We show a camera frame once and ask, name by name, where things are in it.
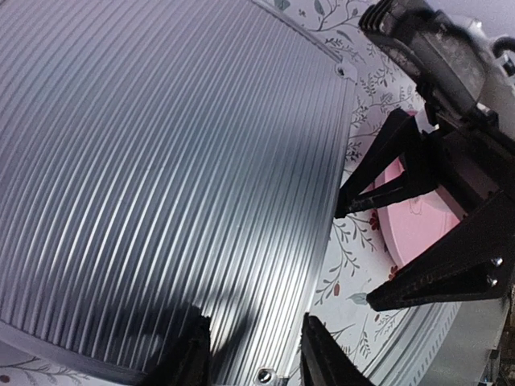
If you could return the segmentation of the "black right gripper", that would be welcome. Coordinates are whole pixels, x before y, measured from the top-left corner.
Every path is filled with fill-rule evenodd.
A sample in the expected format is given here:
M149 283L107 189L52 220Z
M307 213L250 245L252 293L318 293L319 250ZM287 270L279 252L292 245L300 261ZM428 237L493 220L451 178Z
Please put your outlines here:
M334 217L424 195L467 217L367 294L371 308L504 297L514 277L514 138L499 117L432 125L393 110L340 188Z

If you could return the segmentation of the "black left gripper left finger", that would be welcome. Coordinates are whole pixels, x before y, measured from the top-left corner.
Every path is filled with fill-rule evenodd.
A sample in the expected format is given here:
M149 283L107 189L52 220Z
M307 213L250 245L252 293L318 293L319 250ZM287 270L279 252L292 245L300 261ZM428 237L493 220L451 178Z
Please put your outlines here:
M167 341L165 356L140 381L141 385L211 385L211 319L188 304L177 337Z

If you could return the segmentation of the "aluminium poker case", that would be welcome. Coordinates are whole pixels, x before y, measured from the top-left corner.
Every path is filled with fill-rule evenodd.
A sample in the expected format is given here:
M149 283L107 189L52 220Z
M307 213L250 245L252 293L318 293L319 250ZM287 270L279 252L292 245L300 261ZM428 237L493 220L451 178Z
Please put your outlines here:
M197 316L289 376L356 69L265 1L1 4L1 340L135 384Z

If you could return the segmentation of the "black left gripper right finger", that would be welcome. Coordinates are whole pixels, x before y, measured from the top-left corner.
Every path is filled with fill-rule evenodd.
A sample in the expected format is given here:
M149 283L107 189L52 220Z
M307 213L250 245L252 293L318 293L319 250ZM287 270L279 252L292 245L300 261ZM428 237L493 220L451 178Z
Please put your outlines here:
M324 324L305 313L301 334L301 385L373 386L345 355Z

